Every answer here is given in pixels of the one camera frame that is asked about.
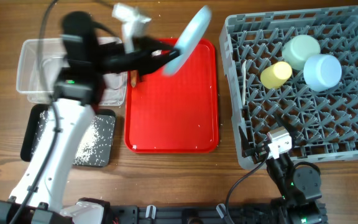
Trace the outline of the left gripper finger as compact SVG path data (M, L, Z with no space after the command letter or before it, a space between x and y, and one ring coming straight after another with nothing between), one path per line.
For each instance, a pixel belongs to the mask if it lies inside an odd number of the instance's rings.
M152 52L156 50L175 50L174 46L148 36L136 37L135 46L138 47L140 50L148 50Z
M178 56L180 56L180 51L178 49L173 49L157 56L148 54L145 57L142 57L139 62L140 67L138 68L138 72L140 75L147 75L156 72L158 69Z

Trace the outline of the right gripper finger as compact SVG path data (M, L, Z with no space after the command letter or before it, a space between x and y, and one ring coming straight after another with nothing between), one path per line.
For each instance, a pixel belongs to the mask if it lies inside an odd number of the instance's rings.
M239 126L239 135L241 137L241 153L242 157L248 157L248 150L249 150L249 142L248 139L243 131L243 129Z
M283 126L288 131L291 137L296 137L297 129L294 126L292 126L287 121L283 120L281 116L277 114L275 114L275 120L279 126Z

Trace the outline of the yellow plastic cup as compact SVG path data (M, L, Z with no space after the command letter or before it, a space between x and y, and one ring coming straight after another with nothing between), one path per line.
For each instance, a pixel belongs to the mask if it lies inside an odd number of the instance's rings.
M260 81L268 89L280 88L292 75L292 68L287 62L277 62L262 71Z

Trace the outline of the light blue plate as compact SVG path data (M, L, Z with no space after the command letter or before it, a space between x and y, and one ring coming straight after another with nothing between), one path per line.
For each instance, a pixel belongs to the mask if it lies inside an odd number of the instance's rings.
M181 69L204 36L211 18L212 12L208 6L203 6L195 14L174 46L180 51L180 55L164 66L164 75L172 76Z

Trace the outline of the light blue bowl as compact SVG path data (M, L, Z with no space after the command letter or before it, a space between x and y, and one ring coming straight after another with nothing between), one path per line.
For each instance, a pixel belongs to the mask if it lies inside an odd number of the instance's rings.
M336 86L342 77L340 61L332 55L317 54L305 63L303 77L306 84L317 92Z

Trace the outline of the white plastic spoon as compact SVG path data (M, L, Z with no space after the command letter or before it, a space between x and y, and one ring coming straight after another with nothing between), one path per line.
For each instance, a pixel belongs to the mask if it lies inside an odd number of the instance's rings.
M243 80L242 80L242 96L241 96L241 99L242 99L242 105L245 106L246 105L246 74L247 74L247 61L244 61L244 63L242 64L242 67L241 67L241 72L242 72L242 77L243 77Z

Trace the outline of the mint green bowl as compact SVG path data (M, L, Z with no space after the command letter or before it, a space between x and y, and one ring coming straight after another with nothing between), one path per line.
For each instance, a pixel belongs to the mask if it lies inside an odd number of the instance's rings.
M320 52L321 47L314 37L298 35L283 46L282 57L291 68L302 70L306 61Z

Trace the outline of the white tissue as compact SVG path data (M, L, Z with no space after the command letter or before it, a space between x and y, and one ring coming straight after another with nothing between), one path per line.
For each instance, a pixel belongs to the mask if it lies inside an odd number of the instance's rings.
M153 56L153 57L159 56L159 55L161 55L161 54L162 54L162 50L156 50L156 51L153 51L153 52L152 52L152 56Z

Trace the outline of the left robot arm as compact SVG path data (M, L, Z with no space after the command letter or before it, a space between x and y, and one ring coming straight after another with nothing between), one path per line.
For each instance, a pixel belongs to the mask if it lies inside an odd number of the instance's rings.
M125 44L100 44L101 24L83 11L62 20L67 67L49 95L51 117L30 164L6 201L0 200L0 223L71 223L61 214L67 178L81 139L98 111L106 88L104 76L136 70L155 72L182 55L175 46L147 36Z

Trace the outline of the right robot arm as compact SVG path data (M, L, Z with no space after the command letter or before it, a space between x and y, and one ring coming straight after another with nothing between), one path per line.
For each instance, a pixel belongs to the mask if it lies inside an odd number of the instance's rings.
M318 202L322 197L321 171L310 162L293 163L289 151L296 146L298 131L278 115L274 117L278 127L269 131L259 146L251 147L246 134L239 130L242 155L257 165L246 177L265 165L281 194L266 205L248 206L247 213L255 223L326 223L325 204Z

